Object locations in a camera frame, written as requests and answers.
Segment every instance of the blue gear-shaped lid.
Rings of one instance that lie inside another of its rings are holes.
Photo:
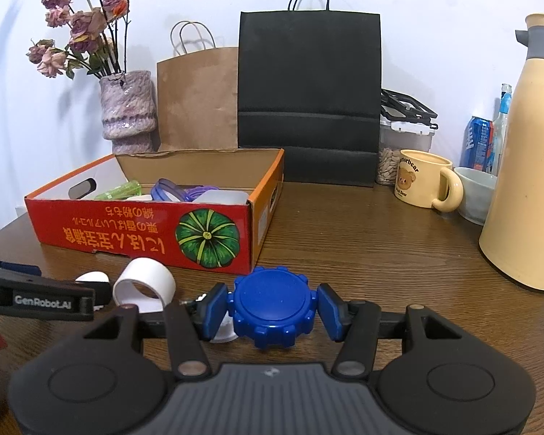
[[[291,347],[296,337],[312,331],[317,296],[304,275],[286,267],[256,267],[250,275],[236,278],[234,285],[228,295],[234,331],[250,337],[256,347]]]

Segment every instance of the box handle hole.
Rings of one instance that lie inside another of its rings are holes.
[[[88,178],[85,181],[81,181],[78,185],[74,185],[68,190],[68,197],[70,199],[81,199],[92,193],[97,189],[97,183],[94,178]]]

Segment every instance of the white tape roll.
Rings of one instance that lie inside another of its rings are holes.
[[[149,298],[141,293],[134,284],[147,287],[157,298]],[[175,280],[171,272],[159,261],[152,258],[132,260],[113,286],[113,300],[117,306],[135,304],[139,313],[161,312],[175,294]]]

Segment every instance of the ceramic vase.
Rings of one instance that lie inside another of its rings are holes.
[[[151,132],[157,128],[151,72],[136,70],[108,75],[99,81],[103,137],[113,143],[114,154],[152,152]]]

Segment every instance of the white wall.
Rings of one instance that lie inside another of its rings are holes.
[[[74,7],[84,0],[74,0]],[[219,45],[238,43],[240,11],[284,9],[288,0],[131,0],[129,69],[172,56],[169,29],[206,23]],[[301,9],[320,8],[304,0]],[[514,37],[544,0],[331,0],[332,9],[381,14],[383,87],[436,111],[432,150],[457,161],[473,112],[492,117],[500,84],[515,84],[526,50]],[[30,38],[64,46],[68,31],[47,28],[40,0],[0,0],[0,227],[30,191],[111,151],[101,137],[97,79],[42,77],[25,56]]]

